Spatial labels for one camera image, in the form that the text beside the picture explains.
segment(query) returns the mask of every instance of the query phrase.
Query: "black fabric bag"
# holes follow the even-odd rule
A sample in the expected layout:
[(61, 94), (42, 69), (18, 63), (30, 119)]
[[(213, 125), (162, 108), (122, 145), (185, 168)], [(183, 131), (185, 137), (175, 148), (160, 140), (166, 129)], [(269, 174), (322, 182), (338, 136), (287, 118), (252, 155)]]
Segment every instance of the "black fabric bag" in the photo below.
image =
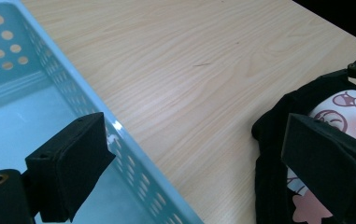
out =
[(281, 151), (290, 114), (308, 115), (321, 102), (345, 90), (356, 91), (356, 85), (349, 82), (347, 70), (319, 77), (284, 95), (271, 110), (254, 123), (252, 135), (258, 140), (260, 149), (255, 176), (258, 224), (342, 223), (341, 219), (333, 216), (323, 217), (320, 222), (293, 221), (292, 217), (297, 209), (293, 198), (297, 193), (287, 188), (288, 168), (281, 159)]

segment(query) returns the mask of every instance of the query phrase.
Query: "perforated basket wall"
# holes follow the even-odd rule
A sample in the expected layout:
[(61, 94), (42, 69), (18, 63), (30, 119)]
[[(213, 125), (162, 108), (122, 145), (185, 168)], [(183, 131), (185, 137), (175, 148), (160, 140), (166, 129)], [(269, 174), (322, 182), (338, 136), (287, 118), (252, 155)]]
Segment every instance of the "perforated basket wall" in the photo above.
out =
[(24, 6), (19, 1), (0, 1), (0, 98), (44, 78), (77, 117), (105, 113), (108, 145), (117, 155), (112, 164), (156, 223), (202, 223)]

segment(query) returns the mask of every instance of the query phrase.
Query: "light blue plastic basket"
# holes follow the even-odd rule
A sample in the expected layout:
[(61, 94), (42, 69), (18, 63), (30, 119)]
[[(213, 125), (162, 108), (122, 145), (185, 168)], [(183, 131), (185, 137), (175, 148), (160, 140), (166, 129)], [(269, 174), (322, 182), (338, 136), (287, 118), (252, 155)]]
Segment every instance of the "light blue plastic basket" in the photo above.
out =
[(202, 223), (27, 9), (0, 1), (0, 169), (23, 172), (33, 150), (97, 111), (117, 157), (73, 223)]

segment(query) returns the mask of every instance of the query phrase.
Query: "wood grain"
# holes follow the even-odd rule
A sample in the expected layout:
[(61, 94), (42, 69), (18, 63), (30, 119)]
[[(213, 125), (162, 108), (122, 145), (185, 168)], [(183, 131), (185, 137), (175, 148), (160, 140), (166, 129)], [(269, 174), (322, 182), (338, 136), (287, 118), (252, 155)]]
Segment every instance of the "wood grain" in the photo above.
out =
[(292, 1), (23, 3), (205, 223), (255, 223), (251, 125), (356, 59)]

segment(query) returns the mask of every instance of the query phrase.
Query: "table surface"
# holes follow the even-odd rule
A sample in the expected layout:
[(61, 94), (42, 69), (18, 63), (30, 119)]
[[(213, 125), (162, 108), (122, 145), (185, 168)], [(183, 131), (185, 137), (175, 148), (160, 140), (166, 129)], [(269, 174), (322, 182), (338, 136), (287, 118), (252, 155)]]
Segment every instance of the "table surface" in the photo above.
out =
[(255, 223), (252, 124), (356, 59), (293, 1), (22, 1), (205, 223)]

